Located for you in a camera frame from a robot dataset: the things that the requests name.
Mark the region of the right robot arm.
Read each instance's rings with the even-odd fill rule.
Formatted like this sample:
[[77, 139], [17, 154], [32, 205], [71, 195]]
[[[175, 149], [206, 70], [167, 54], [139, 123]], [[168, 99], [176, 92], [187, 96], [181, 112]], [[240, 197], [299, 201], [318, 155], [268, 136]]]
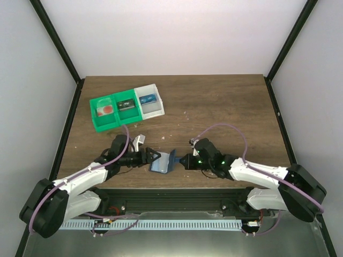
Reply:
[[247, 204], [256, 210], [287, 210], [304, 222], [312, 222], [323, 212], [326, 189], [301, 165], [271, 167], [244, 162], [234, 155], [186, 154], [180, 163], [187, 170], [209, 170], [222, 179], [253, 183]]

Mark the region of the blue card holder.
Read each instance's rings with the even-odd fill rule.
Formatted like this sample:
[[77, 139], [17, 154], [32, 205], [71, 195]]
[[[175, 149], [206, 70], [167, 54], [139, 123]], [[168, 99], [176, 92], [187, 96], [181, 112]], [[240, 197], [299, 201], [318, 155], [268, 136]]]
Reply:
[[170, 153], [154, 152], [149, 171], [165, 175], [174, 170], [175, 165], [180, 162], [180, 159], [180, 157], [176, 156], [176, 149], [173, 149]]

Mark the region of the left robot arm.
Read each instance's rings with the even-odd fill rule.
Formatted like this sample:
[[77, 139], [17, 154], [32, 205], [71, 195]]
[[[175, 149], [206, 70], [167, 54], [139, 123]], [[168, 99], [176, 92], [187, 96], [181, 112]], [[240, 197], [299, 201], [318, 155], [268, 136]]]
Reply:
[[86, 168], [62, 179], [38, 181], [19, 218], [28, 225], [30, 232], [49, 238], [72, 218], [86, 213], [92, 216], [104, 213], [108, 197], [97, 185], [117, 175], [121, 167], [142, 167], [161, 157], [161, 153], [150, 147], [142, 148], [142, 144], [139, 138], [131, 141], [127, 135], [117, 135], [110, 148]]

